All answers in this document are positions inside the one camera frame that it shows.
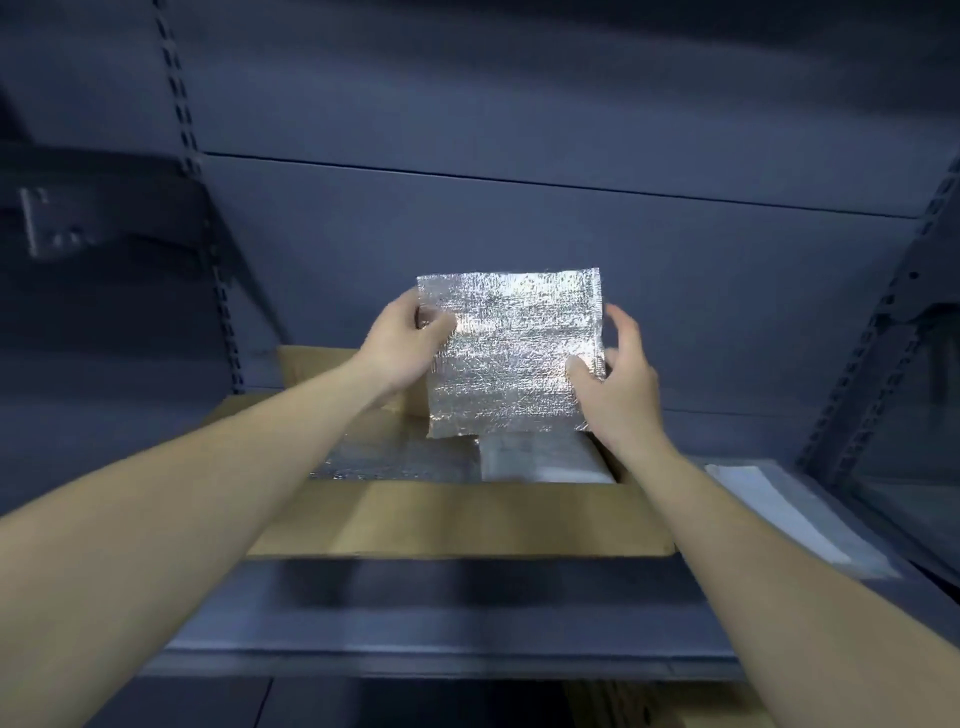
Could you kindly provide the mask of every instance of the forearm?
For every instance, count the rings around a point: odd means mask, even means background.
[[[365,374],[348,363],[0,519],[0,723],[89,717],[379,394]]]
[[[784,538],[672,447],[633,460],[778,725],[955,722],[952,645]]]

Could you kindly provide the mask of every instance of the person's right hand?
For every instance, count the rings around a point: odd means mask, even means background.
[[[607,349],[613,371],[606,381],[597,379],[578,356],[566,362],[566,376],[573,384],[590,429],[621,462],[672,451],[660,410],[657,371],[647,362],[640,328],[623,309],[607,304],[607,315],[616,325],[619,349]]]

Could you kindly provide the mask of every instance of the foil insulation liner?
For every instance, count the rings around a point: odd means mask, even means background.
[[[457,330],[427,375],[433,438],[587,429],[566,359],[605,372],[600,271],[465,273],[417,278],[420,322]]]
[[[324,480],[481,481],[475,437],[429,440],[423,417],[371,410],[357,417],[310,474]]]
[[[480,474],[485,482],[616,482],[603,456],[584,432],[495,432],[477,439]]]

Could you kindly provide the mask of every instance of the finger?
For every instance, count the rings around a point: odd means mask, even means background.
[[[408,288],[395,299],[390,301],[383,314],[393,321],[401,322],[407,328],[417,327],[417,305],[420,302],[420,291],[417,287]]]
[[[566,360],[566,378],[573,385],[577,396],[580,397],[591,387],[600,384],[597,378],[590,371],[587,363],[579,356],[570,356]]]
[[[644,359],[643,341],[640,338],[640,327],[636,321],[631,318],[620,306],[613,303],[607,304],[607,315],[613,320],[616,326],[616,339],[621,352],[638,352]]]
[[[432,351],[436,352],[455,330],[457,330],[457,317],[445,311],[432,323],[422,328],[420,336],[429,342]]]

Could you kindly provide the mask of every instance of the hand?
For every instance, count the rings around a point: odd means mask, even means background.
[[[640,329],[619,306],[607,304],[607,315],[616,325],[619,349],[607,349],[612,374],[600,381],[583,359],[571,356],[566,376],[573,384],[590,429],[621,462],[661,450],[672,451],[663,431],[660,383],[647,362]]]
[[[353,357],[373,378],[378,397],[413,384],[457,327],[452,313],[442,313],[428,326],[417,328],[417,303],[416,288],[388,303]]]

